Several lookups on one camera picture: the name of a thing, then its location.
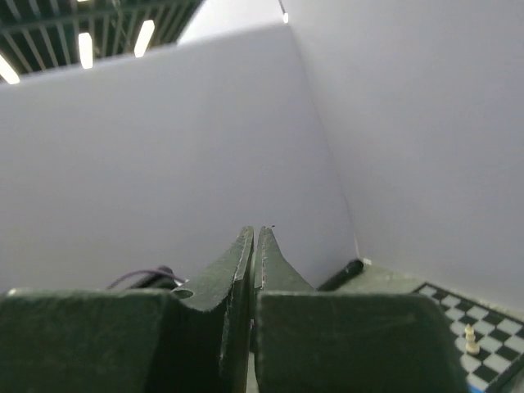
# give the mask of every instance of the chessboard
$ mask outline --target chessboard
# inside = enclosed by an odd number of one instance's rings
[[[494,392],[507,387],[524,369],[524,322],[486,308],[430,283],[414,293],[433,299],[449,319],[455,345],[461,353],[460,362],[472,392]],[[478,355],[466,353],[464,329],[475,329],[481,347]]]

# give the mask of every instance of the white wall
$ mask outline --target white wall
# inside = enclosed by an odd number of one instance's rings
[[[524,3],[284,6],[361,254],[524,309]]]
[[[246,224],[313,284],[355,257],[284,25],[25,79],[0,111],[0,290],[191,277]]]
[[[282,23],[278,0],[203,0],[178,44],[240,34]]]

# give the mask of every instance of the table surface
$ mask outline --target table surface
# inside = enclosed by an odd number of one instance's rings
[[[410,293],[417,287],[421,286],[426,280],[409,276],[407,274],[396,273],[376,265],[365,265],[364,271],[358,277],[344,284],[338,291],[345,293]],[[479,300],[468,296],[467,294],[456,292],[459,295],[470,298],[486,307],[497,309],[498,311],[511,315],[514,318],[524,321],[524,313],[504,307],[491,304],[485,300]],[[258,393],[255,371],[254,358],[250,354],[249,373],[247,376],[247,393]],[[524,379],[516,386],[514,391],[524,391]]]

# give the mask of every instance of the white pawn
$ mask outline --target white pawn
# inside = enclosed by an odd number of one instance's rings
[[[464,329],[466,332],[466,352],[471,355],[477,355],[481,351],[481,347],[475,342],[475,330],[472,325],[466,325]]]

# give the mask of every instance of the ceiling light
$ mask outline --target ceiling light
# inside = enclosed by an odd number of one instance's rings
[[[0,75],[8,82],[9,84],[17,84],[20,82],[20,78],[13,67],[0,55]]]
[[[89,33],[79,34],[80,63],[87,69],[93,67],[93,40]]]
[[[134,45],[134,55],[136,57],[144,56],[154,30],[155,22],[153,22],[153,20],[145,20],[144,23],[142,23],[142,28],[140,29],[140,33],[138,33],[137,43]]]

